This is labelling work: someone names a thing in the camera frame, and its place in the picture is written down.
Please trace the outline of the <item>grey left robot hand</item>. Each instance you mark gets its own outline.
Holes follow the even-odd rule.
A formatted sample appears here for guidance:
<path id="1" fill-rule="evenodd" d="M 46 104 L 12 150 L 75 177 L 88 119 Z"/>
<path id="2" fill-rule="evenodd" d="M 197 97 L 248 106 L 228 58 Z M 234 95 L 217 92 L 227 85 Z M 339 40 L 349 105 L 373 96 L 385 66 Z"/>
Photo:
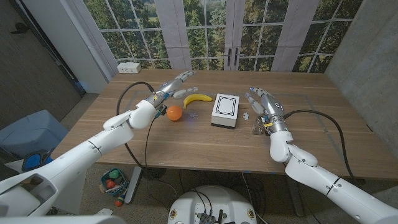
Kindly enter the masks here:
<path id="1" fill-rule="evenodd" d="M 185 82 L 189 77 L 193 76 L 194 74 L 196 74 L 196 72 L 190 70 L 177 75 L 173 80 L 162 84 L 157 91 L 155 91 L 152 95 L 146 98 L 146 101 L 151 103 L 155 108 L 158 108 L 166 99 L 171 96 L 175 99 L 179 99 L 187 96 L 189 93 L 197 91 L 197 87 L 180 90 L 183 82 Z"/>

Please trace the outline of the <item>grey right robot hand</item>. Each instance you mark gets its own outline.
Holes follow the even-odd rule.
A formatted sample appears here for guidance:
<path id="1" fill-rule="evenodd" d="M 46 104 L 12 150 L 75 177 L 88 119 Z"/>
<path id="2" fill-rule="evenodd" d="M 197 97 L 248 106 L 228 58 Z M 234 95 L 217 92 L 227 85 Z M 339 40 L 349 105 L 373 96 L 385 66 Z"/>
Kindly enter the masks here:
<path id="1" fill-rule="evenodd" d="M 245 93 L 245 97 L 254 112 L 261 116 L 262 125 L 265 128 L 285 123 L 282 103 L 262 88 L 250 87 L 250 90 L 260 97 L 261 102 L 257 102 L 250 93 Z"/>

